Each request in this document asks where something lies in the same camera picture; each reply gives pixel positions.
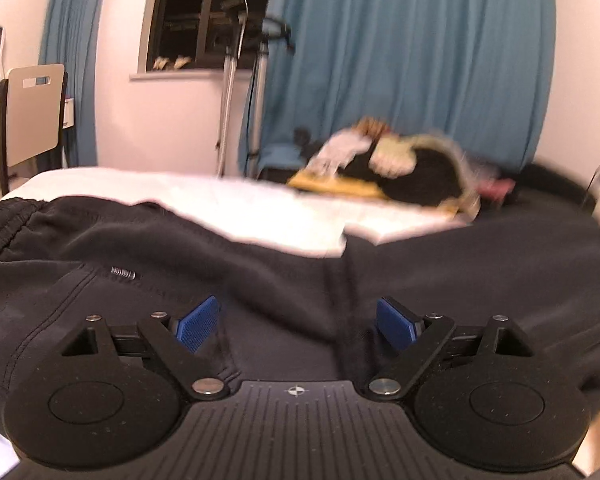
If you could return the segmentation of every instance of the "black plastic device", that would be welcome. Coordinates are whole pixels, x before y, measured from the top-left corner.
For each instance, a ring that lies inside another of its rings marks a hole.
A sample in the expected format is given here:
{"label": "black plastic device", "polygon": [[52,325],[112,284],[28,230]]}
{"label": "black plastic device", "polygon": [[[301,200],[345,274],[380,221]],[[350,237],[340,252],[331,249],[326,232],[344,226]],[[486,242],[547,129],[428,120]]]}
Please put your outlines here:
{"label": "black plastic device", "polygon": [[457,327],[383,298],[378,330],[398,357],[363,388],[244,381],[232,394],[192,352],[213,329],[211,300],[190,326],[85,320],[8,397],[22,462],[5,478],[582,478],[571,460],[586,402],[506,316]]}

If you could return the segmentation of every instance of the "black sweatpants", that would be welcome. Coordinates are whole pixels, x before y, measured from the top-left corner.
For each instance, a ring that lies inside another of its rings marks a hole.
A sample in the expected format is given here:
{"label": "black sweatpants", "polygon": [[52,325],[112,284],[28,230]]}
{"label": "black sweatpants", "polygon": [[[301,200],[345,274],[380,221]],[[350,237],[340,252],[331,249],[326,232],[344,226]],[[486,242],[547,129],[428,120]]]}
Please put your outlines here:
{"label": "black sweatpants", "polygon": [[315,259],[230,242],[155,204],[65,197],[0,202],[0,431],[7,393],[84,317],[133,324],[210,295],[221,317],[200,352],[234,388],[364,383],[393,357],[374,325],[391,295],[458,324],[508,315],[600,409],[600,228],[586,216],[509,214],[378,247],[348,237],[341,258]]}

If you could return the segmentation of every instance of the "metal screw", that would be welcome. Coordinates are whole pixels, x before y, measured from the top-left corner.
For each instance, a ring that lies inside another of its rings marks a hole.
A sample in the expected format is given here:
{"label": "metal screw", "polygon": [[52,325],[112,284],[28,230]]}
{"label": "metal screw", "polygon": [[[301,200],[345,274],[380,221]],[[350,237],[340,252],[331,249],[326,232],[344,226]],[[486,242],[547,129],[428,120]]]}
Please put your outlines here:
{"label": "metal screw", "polygon": [[376,379],[369,383],[369,389],[376,395],[395,395],[400,391],[400,383],[393,379]]}
{"label": "metal screw", "polygon": [[208,377],[198,379],[192,385],[193,391],[202,395],[219,394],[224,389],[224,383],[220,379]]}

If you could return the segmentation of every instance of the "chair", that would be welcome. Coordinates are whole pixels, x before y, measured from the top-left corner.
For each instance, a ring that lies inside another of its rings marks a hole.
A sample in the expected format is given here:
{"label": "chair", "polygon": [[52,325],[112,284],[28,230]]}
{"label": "chair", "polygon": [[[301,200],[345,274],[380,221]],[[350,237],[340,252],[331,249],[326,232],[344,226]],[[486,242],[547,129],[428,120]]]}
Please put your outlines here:
{"label": "chair", "polygon": [[9,168],[51,152],[62,168],[62,123],[67,74],[62,64],[27,66],[0,81],[0,190],[9,192]]}

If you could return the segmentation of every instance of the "blue pad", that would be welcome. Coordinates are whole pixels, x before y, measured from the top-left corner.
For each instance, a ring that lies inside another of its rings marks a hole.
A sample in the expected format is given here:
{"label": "blue pad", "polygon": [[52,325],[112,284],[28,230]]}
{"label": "blue pad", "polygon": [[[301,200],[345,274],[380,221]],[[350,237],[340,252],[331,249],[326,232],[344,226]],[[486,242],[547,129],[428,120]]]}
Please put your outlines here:
{"label": "blue pad", "polygon": [[414,343],[418,337],[415,323],[405,318],[387,300],[378,300],[376,325],[392,348],[398,352]]}
{"label": "blue pad", "polygon": [[178,322],[176,339],[186,346],[189,351],[195,352],[216,328],[219,313],[220,305],[218,301],[215,297],[210,296],[204,303],[197,306]]}

